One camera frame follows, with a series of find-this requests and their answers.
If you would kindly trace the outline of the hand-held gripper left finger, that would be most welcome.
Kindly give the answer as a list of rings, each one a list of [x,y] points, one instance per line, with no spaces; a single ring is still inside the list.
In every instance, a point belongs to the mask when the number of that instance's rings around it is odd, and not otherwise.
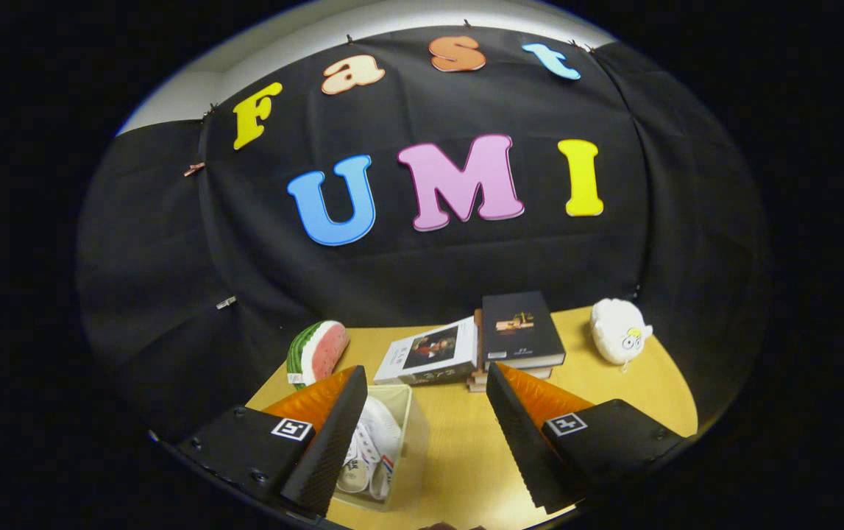
[[[175,455],[248,504],[321,519],[367,395],[364,367],[350,367],[263,410],[231,407],[177,443]]]

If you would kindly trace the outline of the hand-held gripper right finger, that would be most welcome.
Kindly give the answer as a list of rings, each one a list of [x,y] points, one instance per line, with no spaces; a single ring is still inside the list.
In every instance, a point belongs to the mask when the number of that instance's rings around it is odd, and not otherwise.
[[[630,486],[685,443],[624,400],[594,405],[502,363],[489,367],[486,393],[533,503],[549,513]]]

